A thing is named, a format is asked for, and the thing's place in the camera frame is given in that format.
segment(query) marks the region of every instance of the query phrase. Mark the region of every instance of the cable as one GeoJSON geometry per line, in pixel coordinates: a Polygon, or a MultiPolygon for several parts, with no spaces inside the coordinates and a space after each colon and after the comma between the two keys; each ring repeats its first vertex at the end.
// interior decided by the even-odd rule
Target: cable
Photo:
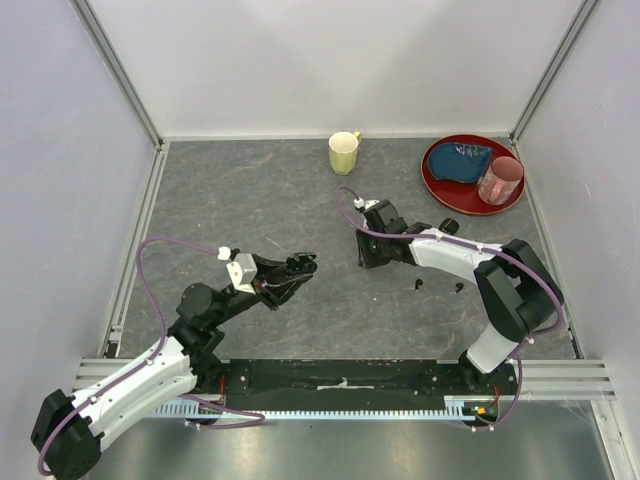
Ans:
{"type": "MultiPolygon", "coordinates": [[[[438,237],[433,233],[411,233],[411,234],[380,233],[380,232],[374,232],[374,231],[371,231],[371,230],[369,230],[367,228],[364,228],[362,225],[360,225],[358,222],[356,222],[351,217],[351,215],[349,214],[349,211],[347,210],[347,207],[345,207],[345,205],[342,203],[341,198],[340,198],[340,194],[342,192],[350,193],[357,200],[362,200],[362,197],[360,196],[360,194],[358,192],[356,192],[351,187],[348,187],[346,185],[343,185],[343,186],[339,187],[338,188],[338,192],[336,193],[336,202],[338,203],[338,208],[340,209],[340,211],[342,212],[344,217],[347,219],[347,221],[351,225],[353,225],[357,230],[359,230],[359,231],[361,231],[361,232],[363,232],[363,233],[365,233],[367,235],[370,235],[372,237],[378,237],[378,238],[389,238],[389,239],[396,239],[396,240],[406,240],[406,239],[409,239],[409,238],[414,238],[414,239],[423,238],[423,239],[430,239],[430,240],[438,240],[438,237]]],[[[500,250],[496,250],[496,249],[490,248],[490,247],[480,246],[480,244],[477,244],[475,242],[469,242],[469,241],[461,240],[459,238],[442,236],[439,239],[439,241],[442,241],[442,242],[445,242],[445,243],[451,243],[453,245],[457,245],[457,246],[463,247],[463,248],[468,248],[470,250],[477,251],[479,249],[483,253],[489,253],[489,254],[494,255],[496,257],[500,257],[500,258],[506,260],[507,262],[509,262],[510,264],[518,267],[521,271],[526,273],[534,282],[536,282],[540,286],[540,288],[542,288],[542,290],[544,290],[544,292],[551,299],[551,302],[553,303],[553,306],[554,306],[554,308],[556,310],[556,321],[553,323],[553,325],[551,325],[549,327],[541,328],[539,330],[536,330],[536,331],[530,333],[529,337],[539,336],[539,335],[543,335],[545,333],[550,333],[550,332],[556,331],[559,328],[561,328],[563,325],[566,324],[565,317],[564,317],[564,310],[562,309],[562,303],[560,302],[560,299],[557,297],[555,292],[551,289],[551,287],[549,287],[549,285],[547,285],[547,283],[544,281],[544,279],[542,277],[540,277],[540,275],[538,275],[536,272],[534,272],[531,268],[526,266],[524,263],[522,263],[518,259],[513,258],[511,255],[507,255],[506,253],[504,253],[504,252],[502,252],[500,250]]],[[[518,362],[518,386],[516,388],[516,394],[513,397],[513,402],[511,403],[511,405],[509,406],[509,408],[507,409],[507,411],[505,412],[505,414],[504,414],[504,416],[502,418],[499,418],[491,426],[477,427],[477,430],[489,431],[490,428],[497,427],[502,422],[504,422],[509,417],[509,415],[511,415],[511,412],[513,411],[513,408],[515,407],[516,403],[518,402],[518,399],[520,398],[520,392],[522,391],[522,361],[520,360],[520,358],[515,358],[515,355],[522,349],[522,347],[524,345],[525,345],[525,342],[520,343],[509,354],[512,359],[515,359],[518,362]]]]}
{"type": "MultiPolygon", "coordinates": [[[[92,403],[91,399],[92,398],[94,398],[94,399],[100,398],[102,395],[104,395],[106,392],[111,390],[113,387],[115,387],[116,385],[122,383],[124,380],[126,380],[127,378],[129,378],[132,375],[136,374],[137,372],[142,370],[145,366],[147,366],[148,365],[147,362],[148,361],[153,361],[153,359],[156,358],[160,354],[160,352],[162,351],[162,348],[164,347],[165,343],[167,342],[167,323],[166,323],[166,320],[164,318],[164,315],[162,315],[162,310],[160,309],[160,305],[158,304],[157,300],[153,296],[153,293],[151,293],[151,289],[149,288],[149,283],[147,282],[147,279],[144,276],[144,272],[142,271],[142,251],[147,247],[147,245],[149,245],[150,243],[155,243],[155,242],[173,243],[173,244],[176,244],[176,245],[181,245],[183,247],[190,248],[192,250],[196,250],[198,252],[207,253],[209,255],[218,255],[218,253],[219,253],[217,248],[203,247],[203,246],[200,246],[200,245],[196,245],[194,243],[190,243],[190,242],[187,242],[187,241],[184,241],[184,240],[180,240],[180,239],[177,239],[177,238],[171,238],[171,237],[162,237],[162,236],[149,237],[149,238],[145,239],[142,243],[140,243],[140,245],[138,246],[138,250],[136,251],[136,257],[135,257],[136,262],[135,263],[136,263],[136,267],[137,267],[137,270],[138,270],[138,275],[140,276],[140,280],[142,281],[142,287],[144,288],[144,291],[146,292],[147,296],[149,297],[149,300],[151,301],[151,305],[153,306],[153,309],[158,314],[158,319],[160,321],[160,340],[158,342],[158,346],[156,347],[156,349],[153,352],[151,352],[151,354],[149,355],[149,357],[147,359],[145,359],[143,362],[141,362],[140,364],[136,365],[135,367],[133,367],[128,372],[123,373],[120,377],[115,378],[110,383],[108,383],[107,385],[102,387],[93,396],[87,398],[84,402],[80,403],[80,405],[78,405],[76,408],[74,408],[66,417],[64,417],[62,419],[62,421],[60,423],[58,423],[58,425],[56,425],[56,427],[53,429],[51,434],[47,437],[47,440],[44,442],[44,445],[42,446],[42,449],[40,450],[40,455],[38,455],[38,472],[40,473],[40,475],[42,475],[44,477],[52,475],[52,472],[50,470],[47,470],[47,468],[45,467],[45,457],[47,456],[47,452],[49,451],[49,448],[51,448],[51,444],[53,443],[53,441],[60,434],[60,432],[64,429],[64,427],[67,426],[67,424],[71,421],[71,419],[74,418],[77,414],[79,414],[82,410],[87,408],[89,405],[91,405],[91,403],[92,403]]],[[[233,427],[233,426],[232,425],[228,425],[228,426],[225,425],[225,427],[230,428],[230,427],[233,427]]]]}
{"type": "Polygon", "coordinates": [[[188,393],[185,393],[180,396],[182,398],[186,398],[187,400],[193,400],[195,402],[198,402],[200,405],[203,405],[207,408],[211,408],[214,410],[218,410],[220,412],[231,413],[234,415],[241,415],[243,417],[255,418],[255,420],[249,420],[247,422],[242,422],[242,423],[232,423],[227,425],[217,425],[217,424],[203,425],[203,424],[199,424],[198,422],[191,422],[189,420],[185,420],[185,425],[187,426],[195,426],[195,428],[205,428],[207,430],[231,430],[233,428],[245,428],[245,427],[253,427],[255,425],[260,425],[265,420],[265,416],[261,413],[245,412],[244,410],[236,410],[235,408],[229,408],[227,406],[220,405],[218,403],[208,402],[194,395],[189,395],[188,393]]]}

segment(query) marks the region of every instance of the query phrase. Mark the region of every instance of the red plate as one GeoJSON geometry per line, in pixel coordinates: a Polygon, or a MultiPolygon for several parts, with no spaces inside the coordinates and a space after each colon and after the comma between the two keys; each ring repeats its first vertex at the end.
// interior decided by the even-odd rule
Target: red plate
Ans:
{"type": "Polygon", "coordinates": [[[506,147],[489,138],[480,137],[478,135],[451,135],[442,138],[431,145],[427,153],[422,159],[422,178],[431,195],[435,197],[445,207],[455,210],[456,212],[465,213],[467,215],[493,215],[500,213],[515,205],[520,200],[522,192],[524,192],[525,179],[516,187],[511,194],[509,200],[502,205],[489,205],[480,200],[478,196],[478,185],[475,183],[458,183],[452,180],[436,180],[429,171],[429,155],[435,147],[447,142],[466,143],[470,145],[479,145],[482,147],[491,147],[491,158],[488,165],[491,165],[498,157],[513,157],[515,155],[506,147]]]}

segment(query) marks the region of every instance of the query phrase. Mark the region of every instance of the white wall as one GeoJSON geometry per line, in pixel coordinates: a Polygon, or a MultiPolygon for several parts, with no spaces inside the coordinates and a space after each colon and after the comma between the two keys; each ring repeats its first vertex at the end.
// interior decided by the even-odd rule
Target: white wall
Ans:
{"type": "Polygon", "coordinates": [[[522,140],[585,352],[640,446],[640,4],[601,2],[522,140]]]}
{"type": "Polygon", "coordinates": [[[92,0],[163,135],[507,132],[579,0],[92,0]]]}
{"type": "Polygon", "coordinates": [[[95,355],[152,146],[68,0],[0,2],[0,477],[95,355]]]}

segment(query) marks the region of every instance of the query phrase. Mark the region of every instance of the cup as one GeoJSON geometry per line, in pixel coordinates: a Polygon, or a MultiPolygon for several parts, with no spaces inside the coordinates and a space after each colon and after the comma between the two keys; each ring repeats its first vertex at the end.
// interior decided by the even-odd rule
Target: cup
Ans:
{"type": "Polygon", "coordinates": [[[524,168],[513,157],[498,157],[479,181],[478,195],[489,205],[502,205],[522,181],[524,168]]]}
{"type": "Polygon", "coordinates": [[[338,132],[329,139],[329,161],[339,175],[346,175],[356,166],[360,146],[360,132],[338,132]]]}

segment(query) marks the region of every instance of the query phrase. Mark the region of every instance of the gray floor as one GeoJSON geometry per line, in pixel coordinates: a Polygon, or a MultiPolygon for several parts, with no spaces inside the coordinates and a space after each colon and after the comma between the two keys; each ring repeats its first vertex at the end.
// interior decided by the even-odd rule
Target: gray floor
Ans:
{"type": "MultiPolygon", "coordinates": [[[[491,217],[455,214],[425,189],[420,162],[430,139],[364,139],[358,165],[333,173],[325,140],[185,142],[171,145],[148,235],[238,247],[273,259],[318,253],[318,272],[278,312],[256,306],[223,325],[222,358],[457,358],[487,319],[477,289],[454,293],[457,278],[392,264],[358,268],[353,229],[335,204],[339,185],[390,199],[405,219],[439,224],[453,216],[458,235],[483,242],[528,241],[542,254],[527,199],[491,217]],[[414,290],[417,278],[424,287],[414,290]]],[[[145,273],[173,321],[182,290],[229,283],[223,263],[182,247],[152,245],[145,273]]],[[[126,317],[120,356],[141,353],[158,336],[139,283],[126,317]]],[[[525,358],[573,358],[563,330],[536,342],[525,358]]]]}
{"type": "Polygon", "coordinates": [[[589,404],[521,403],[493,433],[428,421],[280,421],[202,431],[143,420],[91,480],[612,480],[589,404]]]}

